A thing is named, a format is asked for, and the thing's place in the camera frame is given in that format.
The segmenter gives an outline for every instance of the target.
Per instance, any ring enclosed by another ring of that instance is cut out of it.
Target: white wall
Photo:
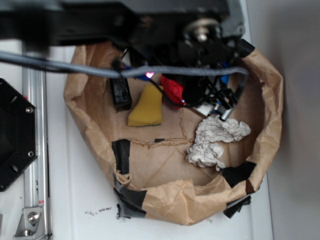
[[[320,239],[320,1],[247,0],[252,43],[285,78],[268,172],[275,240]]]

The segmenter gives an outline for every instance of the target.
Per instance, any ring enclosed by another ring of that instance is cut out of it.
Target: red object
[[[182,98],[182,93],[184,91],[184,86],[175,80],[169,79],[165,76],[161,76],[161,85],[163,86],[163,91],[165,94],[176,104],[186,105]]]

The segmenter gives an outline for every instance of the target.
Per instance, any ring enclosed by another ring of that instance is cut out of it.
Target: metal bracket
[[[0,78],[0,192],[37,157],[37,109]]]
[[[40,240],[46,235],[43,208],[27,207],[22,210],[22,216],[14,240]]]

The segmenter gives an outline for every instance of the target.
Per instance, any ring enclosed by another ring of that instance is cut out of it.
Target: black tape
[[[116,190],[114,190],[115,196],[118,200],[118,216],[122,218],[144,218],[146,216],[146,212],[142,209],[139,209],[123,199],[123,196],[119,194]]]
[[[229,219],[231,219],[236,212],[240,212],[243,205],[249,205],[251,203],[251,196],[245,196],[243,200],[234,204],[233,206],[227,208],[223,211],[224,215],[226,215]]]
[[[126,139],[112,142],[116,169],[119,170],[122,175],[129,173],[130,143],[131,142]]]
[[[244,39],[239,40],[238,46],[240,58],[245,58],[246,56],[249,56],[255,50],[255,47]]]
[[[238,183],[247,180],[257,164],[246,161],[237,167],[227,167],[221,169],[221,174],[228,182],[230,187],[234,187]]]
[[[114,193],[121,207],[121,217],[144,218],[146,212],[142,210],[147,191],[134,191],[125,188],[115,179]]]

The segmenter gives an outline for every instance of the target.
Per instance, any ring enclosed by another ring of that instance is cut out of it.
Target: black plastic part
[[[115,156],[116,169],[121,174],[129,173],[130,141],[126,139],[113,141],[112,150]]]
[[[221,169],[221,174],[228,182],[230,187],[234,187],[238,183],[247,180],[257,164],[246,161],[237,167],[227,167]]]
[[[240,212],[243,205],[248,205],[251,203],[251,196],[245,196],[245,198],[239,201],[237,204],[227,208],[223,211],[224,215],[226,215],[229,219],[231,219],[236,212]]]
[[[36,154],[36,108],[0,78],[0,192],[9,188]]]
[[[110,78],[114,108],[117,112],[131,109],[132,98],[126,78]]]
[[[252,46],[249,42],[247,42],[244,39],[239,40],[238,46],[239,46],[239,57],[240,58],[245,58],[245,57],[249,56],[255,50],[255,47]]]
[[[147,191],[129,190],[114,180],[114,193],[121,207],[121,217],[144,218],[146,212],[142,210]]]

